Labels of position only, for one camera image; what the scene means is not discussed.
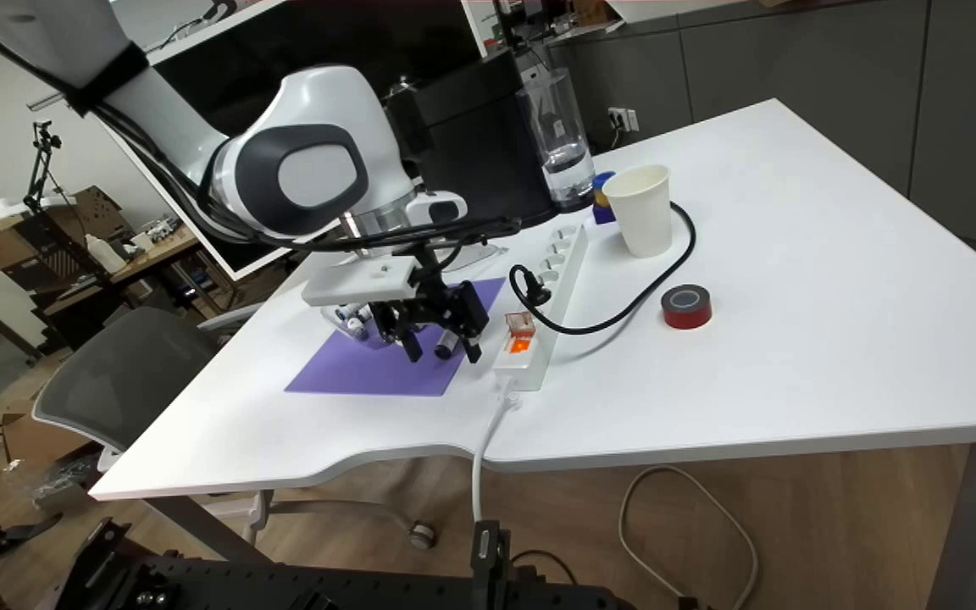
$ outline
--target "white cable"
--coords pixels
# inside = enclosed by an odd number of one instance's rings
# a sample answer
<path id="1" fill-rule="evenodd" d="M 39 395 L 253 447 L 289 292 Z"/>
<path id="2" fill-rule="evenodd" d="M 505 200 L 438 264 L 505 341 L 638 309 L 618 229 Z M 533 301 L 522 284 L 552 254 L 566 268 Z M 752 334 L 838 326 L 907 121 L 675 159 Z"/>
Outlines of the white cable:
<path id="1" fill-rule="evenodd" d="M 757 541 L 749 537 L 749 529 L 683 468 L 652 468 L 652 472 L 641 472 L 630 490 L 622 492 L 622 503 L 619 503 L 619 515 L 618 515 L 618 537 L 619 537 L 619 547 L 626 553 L 626 560 L 634 565 L 641 565 L 652 579 L 656 579 L 670 597 L 689 597 L 676 585 L 670 585 L 664 573 L 656 573 L 646 560 L 641 560 L 630 544 L 626 544 L 626 513 L 630 513 L 630 503 L 634 503 L 634 492 L 653 478 L 653 474 L 676 474 L 683 478 L 697 495 L 705 495 L 722 515 L 725 521 L 740 531 L 740 541 L 744 544 L 749 548 L 749 560 L 752 560 L 752 569 L 749 569 L 749 579 L 742 587 L 742 594 L 734 597 L 733 610 L 742 610 L 749 603 L 749 597 L 757 594 L 757 585 L 760 585 L 760 569 L 763 569 L 763 560 L 760 560 L 760 547 Z"/>
<path id="2" fill-rule="evenodd" d="M 513 387 L 516 387 L 516 377 L 505 377 L 505 379 L 499 382 L 501 400 L 499 400 L 496 417 L 491 417 L 491 429 L 483 431 L 483 437 L 481 437 L 481 446 L 477 446 L 477 456 L 474 456 L 474 463 L 472 463 L 472 468 L 466 468 L 466 507 L 472 507 L 474 521 L 483 518 L 483 507 L 481 507 L 483 452 L 487 452 L 487 446 L 491 446 L 501 417 L 505 417 L 509 406 L 513 406 Z"/>

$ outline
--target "chair backrest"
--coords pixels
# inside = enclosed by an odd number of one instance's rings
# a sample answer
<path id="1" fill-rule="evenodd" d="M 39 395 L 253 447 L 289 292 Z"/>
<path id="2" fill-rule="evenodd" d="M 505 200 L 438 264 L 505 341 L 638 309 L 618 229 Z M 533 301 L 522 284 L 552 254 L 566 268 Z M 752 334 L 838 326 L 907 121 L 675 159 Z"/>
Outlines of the chair backrest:
<path id="1" fill-rule="evenodd" d="M 217 341 L 186 320 L 133 309 L 55 374 L 29 415 L 125 452 L 213 353 Z"/>

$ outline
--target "purple paper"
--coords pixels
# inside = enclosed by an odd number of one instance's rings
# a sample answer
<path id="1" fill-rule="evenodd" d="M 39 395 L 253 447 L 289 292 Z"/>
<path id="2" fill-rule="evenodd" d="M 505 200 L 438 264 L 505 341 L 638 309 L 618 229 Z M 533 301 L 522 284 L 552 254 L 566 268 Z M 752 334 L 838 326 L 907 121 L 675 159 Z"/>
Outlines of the purple paper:
<path id="1" fill-rule="evenodd" d="M 474 283 L 483 313 L 491 309 L 501 277 Z M 289 395 L 393 395 L 393 397 L 445 397 L 457 365 L 455 360 L 438 360 L 431 351 L 445 334 L 426 326 L 417 334 L 422 356 L 410 363 L 410 356 L 393 351 L 370 351 L 355 341 L 333 334 L 323 351 L 309 360 L 309 365 L 289 382 Z"/>

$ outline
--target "white cup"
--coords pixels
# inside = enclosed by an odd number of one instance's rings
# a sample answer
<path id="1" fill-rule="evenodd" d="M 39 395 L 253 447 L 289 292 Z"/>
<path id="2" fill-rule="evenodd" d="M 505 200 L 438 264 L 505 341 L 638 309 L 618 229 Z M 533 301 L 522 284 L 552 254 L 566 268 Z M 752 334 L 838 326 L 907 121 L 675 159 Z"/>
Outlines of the white cup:
<path id="1" fill-rule="evenodd" d="M 653 259 L 670 242 L 667 168 L 634 168 L 609 178 L 603 188 L 622 246 L 638 259 Z"/>

